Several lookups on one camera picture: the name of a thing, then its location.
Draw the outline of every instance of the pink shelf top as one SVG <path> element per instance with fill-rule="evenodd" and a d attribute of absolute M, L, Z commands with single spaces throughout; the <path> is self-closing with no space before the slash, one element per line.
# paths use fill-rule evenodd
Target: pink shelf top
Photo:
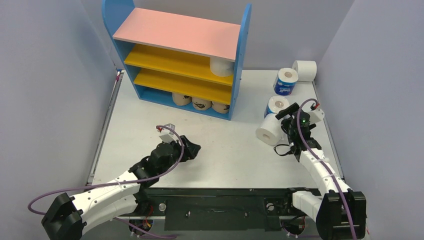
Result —
<path fill-rule="evenodd" d="M 234 62 L 239 31 L 238 24 L 134 8 L 113 38 Z"/>

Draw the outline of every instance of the screw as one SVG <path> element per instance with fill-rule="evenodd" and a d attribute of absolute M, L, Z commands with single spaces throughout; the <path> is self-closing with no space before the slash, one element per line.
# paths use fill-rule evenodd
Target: screw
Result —
<path fill-rule="evenodd" d="M 268 211 L 273 211 L 273 210 L 274 210 L 274 204 L 272 204 L 272 203 L 268 203 L 268 204 L 266 205 L 266 209 L 268 209 Z"/>
<path fill-rule="evenodd" d="M 165 209 L 167 209 L 167 205 L 165 203 L 159 204 L 159 211 L 163 212 Z"/>

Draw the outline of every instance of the shelf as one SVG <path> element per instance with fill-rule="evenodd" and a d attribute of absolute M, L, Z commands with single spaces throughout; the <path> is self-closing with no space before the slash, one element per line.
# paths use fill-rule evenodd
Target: shelf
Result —
<path fill-rule="evenodd" d="M 239 32 L 238 24 L 134 8 L 113 38 L 234 62 Z"/>
<path fill-rule="evenodd" d="M 231 102 L 231 86 L 142 68 L 134 84 L 223 104 Z"/>
<path fill-rule="evenodd" d="M 137 44 L 126 57 L 125 64 L 227 86 L 233 85 L 233 75 L 221 77 L 211 72 L 209 57 L 180 51 Z"/>
<path fill-rule="evenodd" d="M 215 110 L 212 109 L 212 107 L 210 107 L 208 110 L 205 110 L 205 111 L 199 111 L 193 107 L 192 103 L 189 103 L 184 106 L 178 106 L 174 103 L 172 99 L 172 93 L 168 91 L 162 91 L 162 90 L 158 90 L 158 89 L 154 89 L 150 87 L 143 87 L 140 85 L 135 85 L 135 88 L 137 89 L 137 91 L 142 92 L 140 99 L 145 101 L 149 101 L 152 103 L 161 104 L 165 106 L 170 106 L 170 107 L 174 107 L 174 108 L 178 108 L 178 109 L 182 109 L 182 110 L 186 110 L 186 111 L 190 111 L 190 112 L 194 112 L 198 114 L 208 115 L 215 118 L 226 119 L 226 120 L 229 119 L 228 113 L 222 114 L 222 113 L 216 112 Z"/>

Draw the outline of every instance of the red wire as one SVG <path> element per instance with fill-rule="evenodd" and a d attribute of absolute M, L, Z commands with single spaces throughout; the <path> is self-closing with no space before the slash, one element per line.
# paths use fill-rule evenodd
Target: red wire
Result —
<path fill-rule="evenodd" d="M 306 216 L 303 216 L 303 219 L 302 219 L 302 222 L 303 222 L 303 229 L 305 229 L 305 227 L 306 227 L 306 221 L 305 221 L 305 218 L 306 218 Z"/>
<path fill-rule="evenodd" d="M 147 218 L 150 217 L 150 215 L 152 215 L 152 213 L 153 213 L 153 206 L 150 205 L 150 212 L 148 213 L 148 215 L 144 219 L 144 222 L 145 222 L 146 226 L 147 226 L 147 223 L 148 223 L 147 222 Z"/>

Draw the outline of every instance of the yellow shelf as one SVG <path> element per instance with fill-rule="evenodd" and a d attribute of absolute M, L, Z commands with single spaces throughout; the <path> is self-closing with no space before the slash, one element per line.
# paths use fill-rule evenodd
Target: yellow shelf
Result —
<path fill-rule="evenodd" d="M 141 69 L 134 84 L 228 105 L 231 101 L 231 86 L 151 69 Z"/>
<path fill-rule="evenodd" d="M 124 62 L 127 65 L 145 69 L 176 74 L 227 86 L 233 85 L 233 75 L 221 77 L 211 72 L 209 57 L 206 56 L 136 44 Z"/>

